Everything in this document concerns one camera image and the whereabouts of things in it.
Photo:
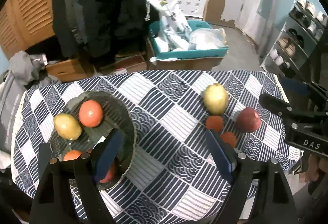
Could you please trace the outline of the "right hand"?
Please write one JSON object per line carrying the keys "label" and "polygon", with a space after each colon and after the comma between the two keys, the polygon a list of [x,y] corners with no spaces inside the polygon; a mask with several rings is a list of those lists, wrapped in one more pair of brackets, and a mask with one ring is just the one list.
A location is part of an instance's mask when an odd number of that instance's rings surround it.
{"label": "right hand", "polygon": [[305,172],[307,190],[313,194],[327,175],[327,159],[311,154],[308,159],[308,170]]}

